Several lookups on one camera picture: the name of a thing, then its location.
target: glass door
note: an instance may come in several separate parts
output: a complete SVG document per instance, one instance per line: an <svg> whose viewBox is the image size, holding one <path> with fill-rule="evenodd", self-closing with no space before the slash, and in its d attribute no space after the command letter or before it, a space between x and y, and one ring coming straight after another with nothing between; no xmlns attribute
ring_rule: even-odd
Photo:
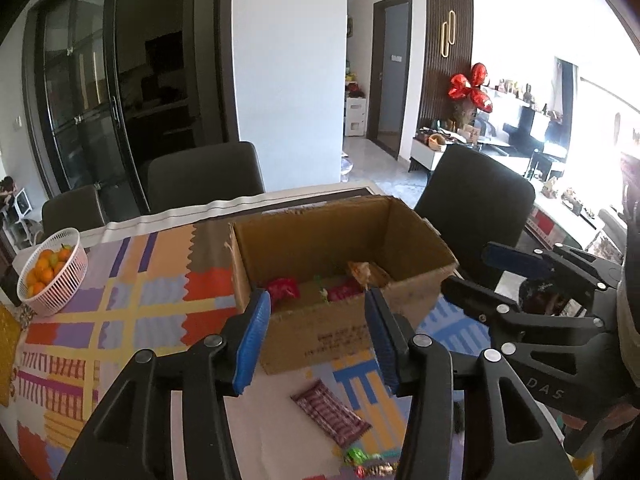
<svg viewBox="0 0 640 480"><path fill-rule="evenodd" d="M122 221L138 216L146 203L137 175L123 162L129 155L126 138L123 144L116 135L111 115L105 2L63 0L44 13L44 93L66 180L61 189L95 186L109 220Z"/></svg>

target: red snack package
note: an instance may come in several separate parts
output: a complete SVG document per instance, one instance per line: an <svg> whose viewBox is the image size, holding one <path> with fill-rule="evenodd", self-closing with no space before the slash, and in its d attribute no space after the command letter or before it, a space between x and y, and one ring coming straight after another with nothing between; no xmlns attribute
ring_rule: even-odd
<svg viewBox="0 0 640 480"><path fill-rule="evenodd" d="M349 278L342 285L336 285L330 288L327 292L327 299L329 301L340 301L345 298L350 298L356 294L362 293L362 287L355 278Z"/></svg>
<svg viewBox="0 0 640 480"><path fill-rule="evenodd" d="M321 380L291 399L340 447L349 447L371 429L366 420L341 403Z"/></svg>
<svg viewBox="0 0 640 480"><path fill-rule="evenodd" d="M271 296L271 306L274 307L284 298L299 298L298 284L293 278L276 278L264 285Z"/></svg>

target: white cabinet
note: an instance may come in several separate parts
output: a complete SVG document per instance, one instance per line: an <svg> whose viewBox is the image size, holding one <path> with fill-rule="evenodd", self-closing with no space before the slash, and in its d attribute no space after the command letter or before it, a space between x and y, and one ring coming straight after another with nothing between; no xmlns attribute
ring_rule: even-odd
<svg viewBox="0 0 640 480"><path fill-rule="evenodd" d="M344 112L344 134L363 136L366 133L367 100L362 98L347 98Z"/></svg>

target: basket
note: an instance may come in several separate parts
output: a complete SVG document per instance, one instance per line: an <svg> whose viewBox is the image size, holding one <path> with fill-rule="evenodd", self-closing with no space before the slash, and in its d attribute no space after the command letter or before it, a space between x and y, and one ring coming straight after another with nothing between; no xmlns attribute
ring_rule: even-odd
<svg viewBox="0 0 640 480"><path fill-rule="evenodd" d="M58 251L61 245L74 246L74 250L71 252L71 256L66 261L65 266L39 294L32 298L27 298L27 273L36 264L42 251L46 249ZM87 267L88 260L86 252L84 252L84 248L80 243L80 233L73 228L62 229L62 231L58 231L44 240L28 259L18 279L18 298L29 305L36 314L52 316L61 310L78 291L82 280L84 280Z"/></svg>

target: person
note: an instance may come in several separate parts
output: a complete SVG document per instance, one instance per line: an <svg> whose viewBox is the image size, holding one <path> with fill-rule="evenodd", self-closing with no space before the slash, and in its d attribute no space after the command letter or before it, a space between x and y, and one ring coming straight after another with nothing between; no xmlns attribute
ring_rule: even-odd
<svg viewBox="0 0 640 480"><path fill-rule="evenodd" d="M9 204L14 198L15 191L15 182L10 176L0 180L0 198L5 205Z"/></svg>

